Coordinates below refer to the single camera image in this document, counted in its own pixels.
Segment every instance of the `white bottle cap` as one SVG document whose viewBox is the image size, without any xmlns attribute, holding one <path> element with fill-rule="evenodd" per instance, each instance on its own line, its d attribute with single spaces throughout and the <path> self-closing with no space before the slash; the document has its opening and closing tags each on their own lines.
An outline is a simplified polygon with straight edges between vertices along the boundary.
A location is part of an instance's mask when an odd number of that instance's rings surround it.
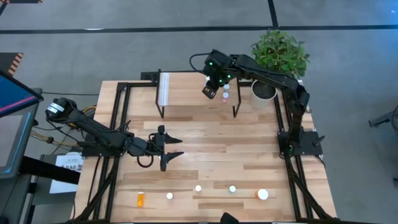
<svg viewBox="0 0 398 224">
<path fill-rule="evenodd" d="M 261 200 L 266 200 L 268 198 L 268 191 L 266 189 L 260 189 L 257 194 Z"/>
<path fill-rule="evenodd" d="M 233 193 L 236 191 L 236 187 L 235 186 L 229 186 L 229 192 Z"/>
<path fill-rule="evenodd" d="M 197 186 L 195 187 L 195 190 L 196 190 L 197 192 L 200 192 L 200 191 L 201 191 L 200 185 L 197 185 Z"/>
<path fill-rule="evenodd" d="M 167 193 L 166 197 L 167 197 L 167 199 L 172 199 L 173 198 L 173 193 Z"/>
</svg>

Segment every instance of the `gray floor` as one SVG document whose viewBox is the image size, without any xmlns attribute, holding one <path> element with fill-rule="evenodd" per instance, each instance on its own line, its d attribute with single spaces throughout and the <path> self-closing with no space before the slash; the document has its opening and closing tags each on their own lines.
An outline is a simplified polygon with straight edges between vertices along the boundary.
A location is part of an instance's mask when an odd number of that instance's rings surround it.
<svg viewBox="0 0 398 224">
<path fill-rule="evenodd" d="M 275 0 L 280 26 L 398 24 L 397 1 Z M 267 1 L 45 1 L 11 4 L 0 29 L 77 29 L 181 26 L 269 26 Z M 0 52 L 23 52 L 16 78 L 45 91 L 97 93 L 103 80 L 135 80 L 140 72 L 187 70 L 192 54 L 219 49 L 250 54 L 262 32 L 164 32 L 125 34 L 0 35 Z M 305 41 L 311 64 L 304 84 L 322 142 L 338 216 L 344 220 L 396 223 L 398 142 L 391 124 L 371 129 L 368 119 L 398 104 L 398 30 L 292 31 Z M 201 60 L 195 61 L 201 66 Z M 53 95 L 45 95 L 38 120 Z M 96 96 L 70 97 L 84 108 Z M 56 139 L 63 136 L 51 134 Z M 26 154 L 54 147 L 32 139 Z M 44 207 L 34 223 L 64 221 L 71 205 Z"/>
</svg>

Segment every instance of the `screen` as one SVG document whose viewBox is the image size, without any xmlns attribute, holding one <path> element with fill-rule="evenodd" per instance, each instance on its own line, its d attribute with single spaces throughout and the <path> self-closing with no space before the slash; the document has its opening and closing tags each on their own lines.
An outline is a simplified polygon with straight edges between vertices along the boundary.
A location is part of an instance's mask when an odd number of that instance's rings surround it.
<svg viewBox="0 0 398 224">
<path fill-rule="evenodd" d="M 6 116 L 0 119 L 0 167 L 7 165 L 12 146 L 22 120 L 22 115 Z"/>
<path fill-rule="evenodd" d="M 38 101 L 36 96 L 0 75 L 0 117 Z"/>
</svg>

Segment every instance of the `monitor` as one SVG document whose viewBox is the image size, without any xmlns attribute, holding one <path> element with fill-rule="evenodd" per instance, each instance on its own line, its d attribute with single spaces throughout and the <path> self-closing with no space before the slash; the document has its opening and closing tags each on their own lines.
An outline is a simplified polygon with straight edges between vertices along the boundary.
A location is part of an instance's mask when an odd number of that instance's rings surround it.
<svg viewBox="0 0 398 224">
<path fill-rule="evenodd" d="M 0 70 L 0 118 L 43 100 L 43 97 Z"/>
</svg>

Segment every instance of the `potted plant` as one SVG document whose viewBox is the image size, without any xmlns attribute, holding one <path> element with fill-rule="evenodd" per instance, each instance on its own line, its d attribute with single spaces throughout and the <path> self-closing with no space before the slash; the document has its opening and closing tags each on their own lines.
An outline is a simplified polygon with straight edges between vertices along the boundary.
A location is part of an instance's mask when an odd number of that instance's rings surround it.
<svg viewBox="0 0 398 224">
<path fill-rule="evenodd" d="M 299 79 L 305 74 L 309 54 L 304 52 L 303 41 L 297 42 L 294 37 L 279 30 L 268 30 L 260 35 L 260 41 L 252 45 L 254 59 L 265 70 L 288 75 Z M 254 81 L 252 84 L 251 104 L 255 108 L 263 108 L 277 94 L 274 87 Z"/>
</svg>

